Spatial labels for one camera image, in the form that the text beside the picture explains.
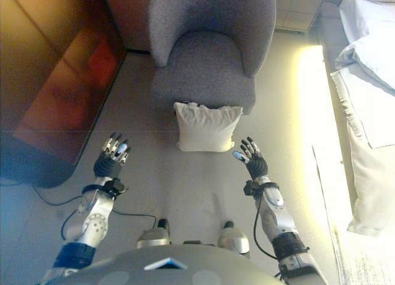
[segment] gray floor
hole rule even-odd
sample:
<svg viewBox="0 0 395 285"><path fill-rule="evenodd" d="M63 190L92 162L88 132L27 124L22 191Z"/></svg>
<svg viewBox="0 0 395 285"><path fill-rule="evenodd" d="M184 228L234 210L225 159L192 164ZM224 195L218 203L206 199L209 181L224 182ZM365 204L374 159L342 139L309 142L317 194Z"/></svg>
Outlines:
<svg viewBox="0 0 395 285"><path fill-rule="evenodd" d="M328 284L339 284L325 204L316 178L302 172L300 107L297 95L298 55L310 44L308 37L275 33L263 69L256 78L257 104L242 117L233 139L239 144L253 137L269 164L269 175L281 186L301 237L311 248ZM94 180L93 163L104 140L113 131L130 140L131 156L120 178L130 190L115 202L124 212L166 217L172 242L187 239L216 243L224 222L232 219L250 239L251 260L269 274L277 263L260 253L252 237L255 207L245 197L249 178L244 166L226 153L185 153L177 149L177 121L158 118L150 105L154 71L148 56L129 54L75 174L62 186L42 189L48 200L62 201L80 193ZM315 173L312 165L310 173ZM1 187L1 282L37 283L50 268L62 241L62 222L78 202L61 207L42 203L28 186ZM112 214L110 231L95 260L134 248L138 236L152 226L150 218ZM272 251L263 232L262 247Z"/></svg>

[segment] sunlight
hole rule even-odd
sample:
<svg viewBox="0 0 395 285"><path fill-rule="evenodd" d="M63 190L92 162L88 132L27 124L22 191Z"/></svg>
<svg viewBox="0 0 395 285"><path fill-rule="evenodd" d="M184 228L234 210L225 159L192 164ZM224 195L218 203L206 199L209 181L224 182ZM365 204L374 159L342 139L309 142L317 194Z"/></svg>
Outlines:
<svg viewBox="0 0 395 285"><path fill-rule="evenodd" d="M338 208L329 211L335 212L331 218L346 228L352 215L322 46L301 50L298 75L302 180L310 202L309 220L317 226L327 222L326 212L319 210L321 205L314 205L314 198L322 192L320 185L325 184L333 190L330 197L325 193L325 200L338 201Z"/></svg>

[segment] white bed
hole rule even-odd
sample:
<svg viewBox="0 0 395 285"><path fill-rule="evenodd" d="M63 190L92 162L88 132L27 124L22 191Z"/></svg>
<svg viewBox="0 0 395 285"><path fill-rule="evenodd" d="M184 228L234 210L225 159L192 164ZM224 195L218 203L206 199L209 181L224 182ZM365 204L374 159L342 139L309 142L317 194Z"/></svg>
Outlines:
<svg viewBox="0 0 395 285"><path fill-rule="evenodd" d="M339 11L350 45L331 76L357 192L348 230L377 236L395 227L395 4L343 0Z"/></svg>
<svg viewBox="0 0 395 285"><path fill-rule="evenodd" d="M395 4L368 0L342 0L340 17L351 43L395 23Z"/></svg>

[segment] gray armchair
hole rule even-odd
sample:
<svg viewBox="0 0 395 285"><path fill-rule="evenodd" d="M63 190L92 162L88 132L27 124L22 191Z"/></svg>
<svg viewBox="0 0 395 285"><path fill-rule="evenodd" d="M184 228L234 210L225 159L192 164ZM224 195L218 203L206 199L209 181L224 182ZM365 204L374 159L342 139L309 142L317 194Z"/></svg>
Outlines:
<svg viewBox="0 0 395 285"><path fill-rule="evenodd" d="M249 114L275 12L275 0L150 0L155 105L231 105Z"/></svg>

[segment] black cable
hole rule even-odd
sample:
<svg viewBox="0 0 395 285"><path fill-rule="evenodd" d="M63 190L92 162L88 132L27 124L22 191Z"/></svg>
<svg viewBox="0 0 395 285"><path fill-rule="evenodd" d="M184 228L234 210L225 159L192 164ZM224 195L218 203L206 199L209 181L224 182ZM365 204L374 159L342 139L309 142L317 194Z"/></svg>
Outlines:
<svg viewBox="0 0 395 285"><path fill-rule="evenodd" d="M60 229L60 236L62 237L63 241L66 241L66 238L63 234L63 230L64 230L64 226L66 225L66 223L68 222L68 220L75 214L75 212L77 212L77 210L74 210L69 217L66 218L66 220L63 222L62 224L62 228Z"/></svg>
<svg viewBox="0 0 395 285"><path fill-rule="evenodd" d="M259 210L260 210L260 206L262 205L262 194L260 195L259 198L259 206L258 206L258 210L257 210L257 215L255 216L255 222L254 222L254 241L256 246L258 247L258 249L260 251L262 251L264 254L266 254L267 256L269 256L272 259L277 260L277 257L273 256L272 254L266 252L263 250L263 248L259 245L258 240L257 240L257 222L258 222L258 215L259 215Z"/></svg>
<svg viewBox="0 0 395 285"><path fill-rule="evenodd" d="M156 218L156 216L154 216L154 215L150 215L150 214L134 214L134 213L123 213L123 212L116 211L116 209L112 209L112 211L113 211L114 213L116 213L116 214L119 214L119 215L125 215L125 216L142 216L142 217L151 217L151 218L153 218L153 219L154 219L154 225L152 226L152 228L155 228L155 225L156 225L157 218Z"/></svg>
<svg viewBox="0 0 395 285"><path fill-rule="evenodd" d="M32 185L32 188L34 189L34 191L37 193L37 195L39 196L39 198L40 198L45 204L48 204L48 205L51 205L51 206L61 206L61 205L65 205L65 204L70 203L70 202L73 201L73 200L76 200L76 199L79 199L79 198L83 197L83 196L76 196L76 197L73 197L73 198L71 198L70 200L67 200L67 201L65 201L65 202L61 202L61 203L52 203L52 202L48 202L46 199L44 199L44 198L42 197L42 195L38 192L38 190L34 187L34 185ZM75 214L76 211L77 211L77 210L74 210L74 212L71 213L71 214L69 215L69 217L66 218L66 220L63 222L62 228L60 229L60 236L62 237L62 239L63 239L64 241L65 241L65 236L64 236L64 233L63 233L64 227L65 227L66 223L70 220L70 218ZM116 214L125 215L125 216L151 217L151 218L154 219L154 225L152 226L152 228L155 228L157 218L156 218L156 216L154 216L154 215L150 215L150 214L123 213L123 212L116 211L115 209L112 209L112 211L113 211L114 213L116 213Z"/></svg>
<svg viewBox="0 0 395 285"><path fill-rule="evenodd" d="M52 203L52 202L48 202L46 199L44 199L44 198L42 197L42 195L38 192L38 190L34 187L34 185L32 185L32 188L35 190L35 192L37 193L37 195L39 196L39 198L40 198L41 200L43 200L43 202L44 202L45 204L48 204L48 205L51 205L51 206L61 206L61 205L65 205L65 204L70 203L70 202L73 201L73 200L76 200L76 199L79 199L79 198L82 197L82 196L76 196L76 197L73 197L72 199L67 200L67 201L65 201L65 202L61 202L61 203Z"/></svg>

